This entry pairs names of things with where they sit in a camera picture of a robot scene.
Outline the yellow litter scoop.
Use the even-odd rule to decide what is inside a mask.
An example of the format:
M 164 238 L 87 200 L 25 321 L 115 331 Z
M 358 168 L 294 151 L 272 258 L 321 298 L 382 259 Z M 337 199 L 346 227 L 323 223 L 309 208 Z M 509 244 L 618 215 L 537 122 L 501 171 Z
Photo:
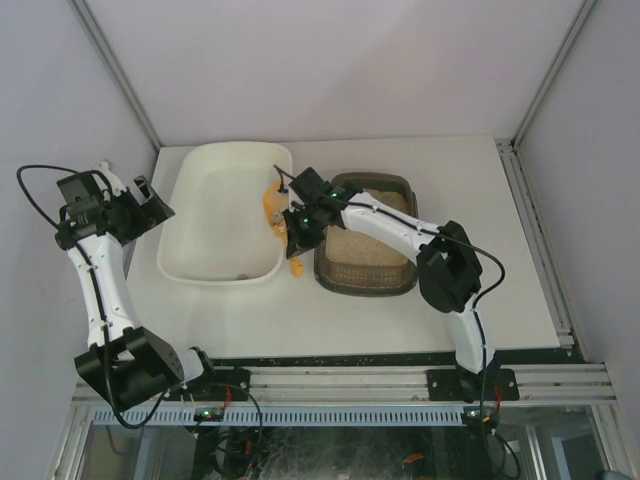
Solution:
M 284 211 L 288 209 L 288 201 L 288 190 L 283 180 L 277 180 L 273 183 L 262 196 L 262 205 L 267 223 L 276 237 L 282 241 L 284 247 L 287 245 L 285 219 L 280 224 L 274 225 L 270 223 L 269 215 L 273 212 L 281 212 L 284 217 Z

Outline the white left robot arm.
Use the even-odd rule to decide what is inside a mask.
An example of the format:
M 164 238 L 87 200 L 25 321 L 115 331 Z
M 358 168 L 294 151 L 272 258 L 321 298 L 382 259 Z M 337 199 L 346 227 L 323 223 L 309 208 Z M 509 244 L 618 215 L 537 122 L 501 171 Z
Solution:
M 58 181 L 65 201 L 55 240 L 73 262 L 88 318 L 79 376 L 118 412 L 201 377 L 203 354 L 179 351 L 145 328 L 124 272 L 124 248 L 174 216 L 149 181 L 131 190 L 108 162 Z

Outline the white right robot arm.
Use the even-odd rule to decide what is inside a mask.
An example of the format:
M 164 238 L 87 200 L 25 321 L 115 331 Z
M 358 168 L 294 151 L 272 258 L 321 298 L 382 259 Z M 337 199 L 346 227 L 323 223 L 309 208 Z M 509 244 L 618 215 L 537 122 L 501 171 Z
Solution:
M 426 303 L 450 317 L 456 364 L 479 375 L 493 360 L 478 313 L 479 301 L 505 279 L 504 265 L 473 245 L 464 228 L 412 217 L 352 186 L 335 186 L 312 168 L 293 176 L 277 168 L 276 191 L 288 196 L 282 212 L 285 256 L 317 248 L 328 227 L 365 234 L 402 254 L 416 266 Z

